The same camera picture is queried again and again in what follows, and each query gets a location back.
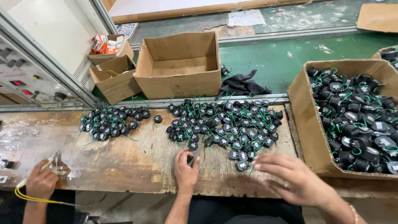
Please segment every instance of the knob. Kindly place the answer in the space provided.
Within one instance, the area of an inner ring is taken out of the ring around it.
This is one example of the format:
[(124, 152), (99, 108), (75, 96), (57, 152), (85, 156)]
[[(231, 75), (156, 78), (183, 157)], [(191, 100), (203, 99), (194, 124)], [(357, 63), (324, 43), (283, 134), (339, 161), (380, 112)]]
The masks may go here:
[(26, 61), (23, 59), (19, 59), (17, 62), (15, 62), (15, 66), (20, 68)]
[(54, 95), (54, 100), (63, 101), (66, 98), (66, 95), (61, 92), (56, 92)]

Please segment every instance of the worn wooden table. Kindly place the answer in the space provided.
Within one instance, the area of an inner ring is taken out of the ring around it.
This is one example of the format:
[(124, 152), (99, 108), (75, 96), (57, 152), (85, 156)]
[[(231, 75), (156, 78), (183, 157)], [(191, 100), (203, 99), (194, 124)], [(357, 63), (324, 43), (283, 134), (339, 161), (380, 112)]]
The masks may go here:
[[(166, 110), (150, 112), (151, 118), (139, 122), (139, 127), (130, 132), (131, 138), (138, 141), (120, 136), (96, 142), (88, 133), (78, 131), (80, 112), (1, 114), (0, 155), (19, 164), (14, 170), (0, 170), (1, 176), (11, 178), (0, 187), (15, 187), (29, 176), (37, 162), (60, 150), (56, 166), (65, 172), (57, 185), (60, 189), (176, 193), (174, 156), (181, 147), (166, 134), (174, 117)], [(284, 112), (283, 125), (277, 131), (279, 141), (259, 153), (281, 152), (303, 158), (291, 111), (286, 112), (288, 116)], [(156, 128), (153, 116), (158, 114), (163, 122)], [(238, 172), (236, 161), (230, 160), (228, 153), (218, 145), (211, 146), (211, 153), (204, 144), (199, 145), (194, 152), (195, 157), (201, 157), (195, 194), (278, 197), (261, 185), (263, 180), (275, 177), (257, 171), (249, 177), (250, 170)], [(325, 180), (341, 196), (398, 198), (396, 185), (390, 181)]]

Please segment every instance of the human hand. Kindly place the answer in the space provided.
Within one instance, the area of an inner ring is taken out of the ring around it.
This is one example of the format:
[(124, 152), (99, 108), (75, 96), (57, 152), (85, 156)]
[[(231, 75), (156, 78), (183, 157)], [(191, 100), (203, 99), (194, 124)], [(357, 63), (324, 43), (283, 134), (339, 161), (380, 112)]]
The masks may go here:
[(32, 170), (26, 182), (26, 195), (29, 197), (49, 200), (55, 190), (58, 177), (51, 168), (40, 169), (48, 162), (47, 159), (39, 162)]
[(301, 160), (281, 153), (265, 153), (254, 158), (254, 169), (273, 174), (289, 184), (282, 186), (267, 180), (264, 184), (287, 202), (295, 205), (326, 206), (337, 192), (321, 180)]
[(174, 173), (177, 178), (178, 193), (192, 195), (195, 184), (198, 181), (200, 157), (197, 157), (193, 161), (193, 167), (191, 168), (187, 164), (188, 156), (193, 156), (193, 154), (188, 151), (188, 148), (181, 149), (177, 152)]

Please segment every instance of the small cardboard box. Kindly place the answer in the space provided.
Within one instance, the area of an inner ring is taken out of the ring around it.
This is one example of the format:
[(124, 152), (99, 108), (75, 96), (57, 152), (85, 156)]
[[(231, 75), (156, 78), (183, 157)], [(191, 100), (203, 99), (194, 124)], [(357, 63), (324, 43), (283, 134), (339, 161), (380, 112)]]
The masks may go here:
[(134, 78), (150, 100), (217, 95), (221, 68), (216, 33), (144, 38)]
[(123, 36), (123, 42), (121, 43), (120, 49), (114, 53), (114, 54), (107, 54), (107, 55), (95, 55), (93, 51), (90, 51), (88, 54), (88, 58), (94, 65), (99, 65), (104, 62), (107, 62), (113, 58), (116, 57), (122, 57), (124, 55), (127, 55), (131, 60), (134, 58), (134, 52), (133, 49), (131, 49), (131, 46), (129, 42), (127, 41), (126, 37), (124, 34), (114, 34), (114, 35), (108, 35), (107, 39), (116, 41), (117, 37)]
[(128, 55), (111, 59), (90, 68), (95, 84), (111, 104), (141, 92), (140, 87), (134, 80), (134, 72), (135, 64)]
[(380, 94), (392, 96), (395, 100), (398, 100), (397, 70), (390, 63), (381, 59), (308, 61), (289, 86), (287, 92), (305, 162), (312, 171), (323, 177), (398, 180), (398, 175), (353, 172), (342, 170), (337, 166), (333, 160), (321, 119), (317, 115), (315, 100), (312, 97), (312, 87), (307, 74), (307, 70), (311, 67), (316, 69), (335, 67), (338, 69), (338, 74), (345, 74), (347, 77), (369, 74), (387, 84), (382, 87)]

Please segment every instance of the bracelet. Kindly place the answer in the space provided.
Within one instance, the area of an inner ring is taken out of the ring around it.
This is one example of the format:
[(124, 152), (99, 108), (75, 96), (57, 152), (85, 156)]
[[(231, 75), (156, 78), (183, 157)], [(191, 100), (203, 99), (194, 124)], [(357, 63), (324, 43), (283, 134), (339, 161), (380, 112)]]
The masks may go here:
[(355, 221), (354, 224), (358, 224), (359, 217), (357, 211), (355, 210), (354, 206), (352, 206), (350, 203), (347, 203), (347, 205), (350, 207), (352, 213), (354, 214), (354, 221)]

